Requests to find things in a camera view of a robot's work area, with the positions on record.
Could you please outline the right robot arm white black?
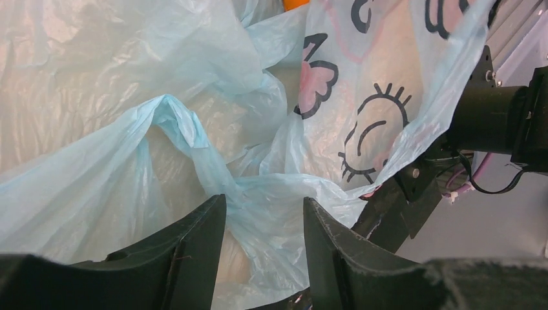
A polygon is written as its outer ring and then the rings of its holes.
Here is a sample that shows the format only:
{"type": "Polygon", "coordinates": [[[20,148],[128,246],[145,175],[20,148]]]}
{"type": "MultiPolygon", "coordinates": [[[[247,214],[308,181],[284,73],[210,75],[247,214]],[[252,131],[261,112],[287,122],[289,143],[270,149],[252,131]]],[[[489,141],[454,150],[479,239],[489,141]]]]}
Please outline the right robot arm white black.
{"type": "Polygon", "coordinates": [[[465,87],[446,132],[453,149],[508,154],[527,172],[547,173],[547,67],[527,86],[465,87]]]}

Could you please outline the aluminium frame rail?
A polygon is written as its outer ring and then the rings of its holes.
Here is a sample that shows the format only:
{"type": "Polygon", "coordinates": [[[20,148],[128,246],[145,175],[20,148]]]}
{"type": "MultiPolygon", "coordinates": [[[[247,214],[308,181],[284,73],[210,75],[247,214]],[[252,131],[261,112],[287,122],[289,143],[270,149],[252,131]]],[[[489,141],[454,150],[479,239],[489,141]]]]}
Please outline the aluminium frame rail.
{"type": "Polygon", "coordinates": [[[497,86],[528,85],[547,66],[547,1],[501,1],[487,45],[497,86]]]}

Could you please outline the red orange fake fruit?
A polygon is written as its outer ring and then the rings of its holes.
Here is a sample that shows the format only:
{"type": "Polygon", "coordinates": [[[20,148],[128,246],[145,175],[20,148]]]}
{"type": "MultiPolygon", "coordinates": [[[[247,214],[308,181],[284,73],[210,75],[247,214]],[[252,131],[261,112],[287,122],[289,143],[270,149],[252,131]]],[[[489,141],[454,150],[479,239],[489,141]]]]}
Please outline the red orange fake fruit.
{"type": "Polygon", "coordinates": [[[290,11],[290,10],[299,8],[300,6],[306,5],[309,2],[310,0],[283,0],[282,1],[285,11],[290,11]]]}

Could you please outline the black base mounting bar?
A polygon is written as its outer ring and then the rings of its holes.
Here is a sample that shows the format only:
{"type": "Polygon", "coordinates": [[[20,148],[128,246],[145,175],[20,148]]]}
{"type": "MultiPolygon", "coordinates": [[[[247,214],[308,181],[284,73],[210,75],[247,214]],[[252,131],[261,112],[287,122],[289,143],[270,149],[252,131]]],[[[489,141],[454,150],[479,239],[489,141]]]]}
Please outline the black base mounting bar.
{"type": "MultiPolygon", "coordinates": [[[[467,86],[499,87],[495,83],[495,70],[489,46],[470,74],[467,86]]],[[[443,199],[446,187],[440,187],[437,178],[456,167],[462,167],[465,149],[453,149],[446,132],[412,163],[386,180],[367,199],[352,231],[365,237],[381,248],[396,253],[407,238],[415,238],[438,203],[443,199]]]]}

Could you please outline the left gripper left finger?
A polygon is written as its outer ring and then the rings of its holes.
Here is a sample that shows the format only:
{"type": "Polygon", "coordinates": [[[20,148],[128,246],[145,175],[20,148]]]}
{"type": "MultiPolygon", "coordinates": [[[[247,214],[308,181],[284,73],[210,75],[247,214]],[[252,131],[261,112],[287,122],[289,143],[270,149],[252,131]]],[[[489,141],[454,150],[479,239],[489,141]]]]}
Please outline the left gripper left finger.
{"type": "Polygon", "coordinates": [[[104,261],[72,265],[1,256],[2,309],[209,309],[226,222],[215,195],[104,261]]]}

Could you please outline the light blue plastic bag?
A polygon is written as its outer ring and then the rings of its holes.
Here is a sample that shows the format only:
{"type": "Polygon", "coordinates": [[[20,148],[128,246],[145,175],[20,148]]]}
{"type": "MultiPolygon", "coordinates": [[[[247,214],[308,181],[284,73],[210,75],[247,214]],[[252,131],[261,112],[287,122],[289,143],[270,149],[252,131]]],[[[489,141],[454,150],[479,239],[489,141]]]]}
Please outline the light blue plastic bag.
{"type": "Polygon", "coordinates": [[[227,197],[214,309],[309,285],[450,125],[493,1],[2,1],[1,251],[101,260],[227,197]]]}

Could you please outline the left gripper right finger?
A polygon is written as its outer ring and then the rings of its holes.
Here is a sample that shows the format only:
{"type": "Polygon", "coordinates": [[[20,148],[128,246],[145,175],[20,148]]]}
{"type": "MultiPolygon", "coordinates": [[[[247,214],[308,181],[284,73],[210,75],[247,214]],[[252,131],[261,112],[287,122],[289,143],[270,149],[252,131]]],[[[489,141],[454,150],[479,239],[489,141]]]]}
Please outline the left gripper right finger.
{"type": "Polygon", "coordinates": [[[416,263],[369,242],[314,199],[303,201],[314,309],[546,309],[547,260],[416,263]]]}

